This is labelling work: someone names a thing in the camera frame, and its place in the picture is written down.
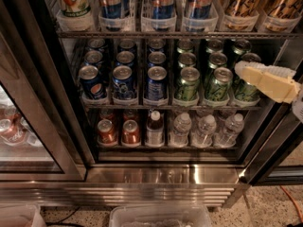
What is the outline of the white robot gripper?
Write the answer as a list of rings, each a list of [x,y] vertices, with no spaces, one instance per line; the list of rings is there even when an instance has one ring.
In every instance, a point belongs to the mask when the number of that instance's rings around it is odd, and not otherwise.
[[[273,101],[292,103],[293,114],[303,123],[303,90],[301,84],[294,80],[294,70],[259,62],[240,61],[235,65],[235,72]]]

